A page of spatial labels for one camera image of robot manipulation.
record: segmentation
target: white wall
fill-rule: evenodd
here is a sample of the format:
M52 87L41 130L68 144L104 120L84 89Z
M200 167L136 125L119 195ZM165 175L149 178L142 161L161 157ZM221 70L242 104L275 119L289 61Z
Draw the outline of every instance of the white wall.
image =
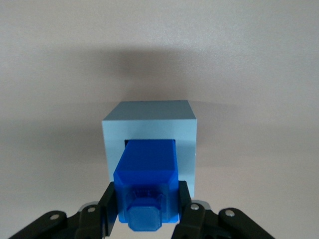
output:
M101 120L191 101L196 198L318 238L319 1L0 1L0 238L108 185ZM117 224L111 238L131 234Z

